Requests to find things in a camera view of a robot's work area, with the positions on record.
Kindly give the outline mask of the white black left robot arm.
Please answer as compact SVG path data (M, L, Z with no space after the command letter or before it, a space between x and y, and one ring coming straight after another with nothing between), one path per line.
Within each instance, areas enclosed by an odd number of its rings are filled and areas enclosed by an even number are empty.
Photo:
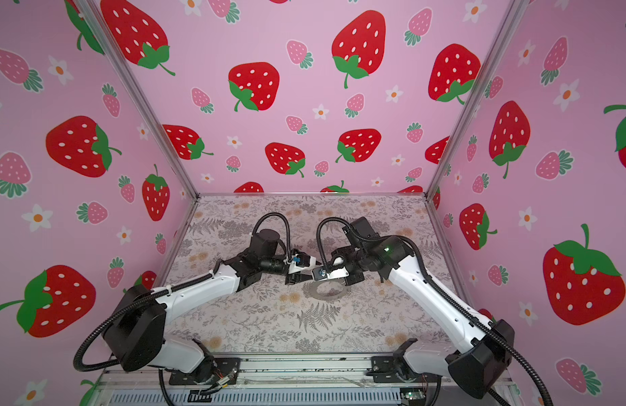
M299 250L278 255L284 247L279 233L263 229L252 235L250 246L235 257L218 262L215 269L201 277L176 286L130 289L116 311L148 298L149 301L118 317L106 328L103 338L126 372L143 367L176 370L204 382L213 374L214 358L200 341L184 340L165 334L173 320L210 301L236 294L258 283L265 273L284 275L285 284L312 279L319 262Z

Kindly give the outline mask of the clear acrylic keyring holder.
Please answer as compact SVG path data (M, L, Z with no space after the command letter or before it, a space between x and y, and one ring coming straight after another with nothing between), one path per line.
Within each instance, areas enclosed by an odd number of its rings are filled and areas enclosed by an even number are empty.
M303 292L304 296L310 299L334 302L348 296L351 288L341 284L338 280L317 281L305 283Z

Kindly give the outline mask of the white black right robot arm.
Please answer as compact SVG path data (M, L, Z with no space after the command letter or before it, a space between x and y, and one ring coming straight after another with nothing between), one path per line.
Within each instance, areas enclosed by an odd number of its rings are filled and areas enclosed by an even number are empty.
M355 284L365 272L402 289L446 333L447 348L432 347L415 339L402 344L383 376L414 382L423 375L449 377L474 399L491 396L507 400L494 388L513 359L515 331L504 320L494 320L470 308L426 269L419 249L402 236L380 236L366 218L343 223L349 245L337 249L326 265L328 272L346 272Z

